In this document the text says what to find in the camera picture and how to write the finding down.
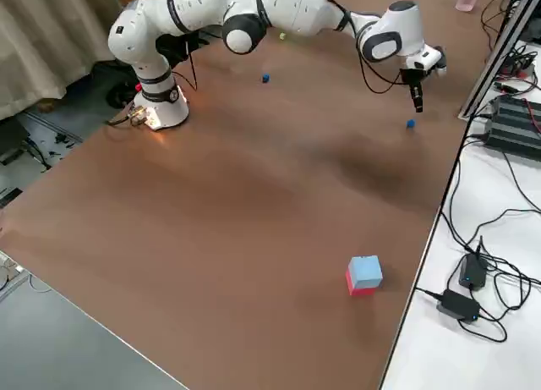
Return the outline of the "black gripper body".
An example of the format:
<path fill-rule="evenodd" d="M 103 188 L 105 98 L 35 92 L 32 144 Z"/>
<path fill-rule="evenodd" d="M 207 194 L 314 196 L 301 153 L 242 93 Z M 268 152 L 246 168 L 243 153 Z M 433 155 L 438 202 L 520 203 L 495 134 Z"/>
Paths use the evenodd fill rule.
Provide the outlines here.
<path fill-rule="evenodd" d="M 447 60 L 443 47 L 424 47 L 418 53 L 405 57 L 400 73 L 406 85 L 420 85 L 432 73 L 445 76 Z"/>

